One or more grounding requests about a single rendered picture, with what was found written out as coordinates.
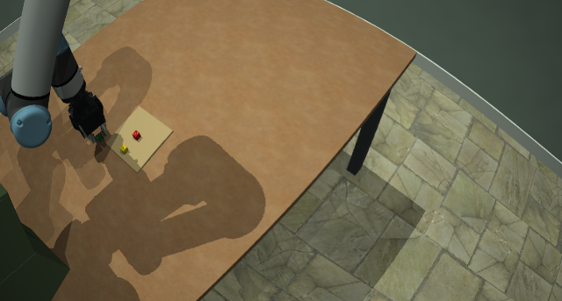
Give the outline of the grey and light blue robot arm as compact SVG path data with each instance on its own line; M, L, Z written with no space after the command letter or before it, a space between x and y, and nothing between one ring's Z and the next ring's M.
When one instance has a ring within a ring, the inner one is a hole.
M24 2L13 68L0 77L0 112L9 118L11 132L22 147L39 147L50 136L51 86L59 98L67 99L83 85L83 68L62 33L69 3Z

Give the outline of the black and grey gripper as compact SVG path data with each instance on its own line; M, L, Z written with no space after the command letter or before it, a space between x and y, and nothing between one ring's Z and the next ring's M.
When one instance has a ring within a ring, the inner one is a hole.
M83 79L82 88L80 88L80 90L75 96L67 99L61 99L61 100L63 103L68 104L69 106L68 108L70 113L69 118L71 120L73 127L76 130L79 130L79 132L83 137L85 136L86 138L91 140L92 143L94 144L94 142L97 143L97 140L94 134L91 133L93 133L97 128L100 127L104 135L105 136L107 135L107 129L104 129L104 127L106 128L105 118L103 116L104 107L96 95L93 97L92 92L86 91L86 93L83 94L85 88L86 88L86 82ZM87 101L85 100L85 97L83 97L83 95L86 97ZM73 109L73 107L74 109L76 108L76 111Z

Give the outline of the translucent tan mat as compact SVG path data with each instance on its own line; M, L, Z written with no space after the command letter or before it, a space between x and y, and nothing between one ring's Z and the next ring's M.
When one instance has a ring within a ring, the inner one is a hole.
M138 140L133 137L134 131L140 133ZM109 138L106 145L139 173L172 133L170 128L139 106ZM123 144L128 148L126 154L120 150Z

